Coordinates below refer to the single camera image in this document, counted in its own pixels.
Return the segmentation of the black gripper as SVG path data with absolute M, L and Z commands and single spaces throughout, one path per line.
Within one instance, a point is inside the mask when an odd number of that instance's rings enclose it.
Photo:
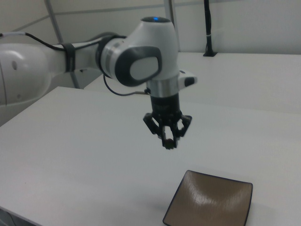
M 180 110 L 179 94 L 169 97 L 150 97 L 152 113 L 146 113 L 143 121 L 152 134 L 156 134 L 162 141 L 162 146 L 167 147 L 165 126 L 163 123 L 171 123 L 170 129 L 173 134 L 173 146 L 184 137 L 188 130 L 192 117 L 183 115 Z

